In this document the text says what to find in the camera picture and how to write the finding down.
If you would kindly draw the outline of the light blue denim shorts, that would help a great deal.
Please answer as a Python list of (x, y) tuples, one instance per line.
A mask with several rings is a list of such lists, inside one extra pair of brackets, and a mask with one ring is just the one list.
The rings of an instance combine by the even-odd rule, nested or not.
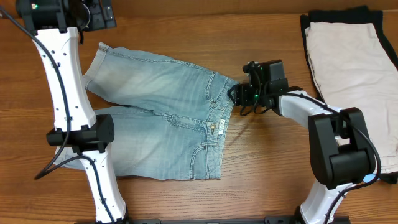
[(165, 55), (100, 43), (82, 82), (110, 103), (118, 177), (220, 179), (235, 81)]

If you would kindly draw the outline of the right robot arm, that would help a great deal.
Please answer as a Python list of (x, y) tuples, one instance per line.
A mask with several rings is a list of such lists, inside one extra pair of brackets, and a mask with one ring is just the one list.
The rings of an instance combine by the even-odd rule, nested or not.
[(248, 62), (248, 83), (234, 85), (228, 97), (241, 106), (241, 116), (272, 110), (308, 130), (310, 165), (315, 181), (307, 199), (293, 215), (268, 216), (264, 223), (350, 224), (335, 212), (346, 194), (375, 183), (381, 159), (371, 142), (363, 112), (341, 109), (317, 100), (298, 86), (289, 86), (281, 60)]

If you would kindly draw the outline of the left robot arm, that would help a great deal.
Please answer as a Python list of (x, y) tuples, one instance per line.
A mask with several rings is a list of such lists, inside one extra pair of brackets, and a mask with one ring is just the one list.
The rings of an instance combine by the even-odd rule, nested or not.
[(36, 178), (80, 162), (95, 202), (95, 223), (129, 223), (111, 162), (113, 119), (95, 114), (90, 105), (78, 53), (84, 32), (116, 27), (111, 1), (18, 0), (16, 11), (24, 21), (20, 29), (42, 59), (54, 109), (54, 127), (46, 138), (57, 152)]

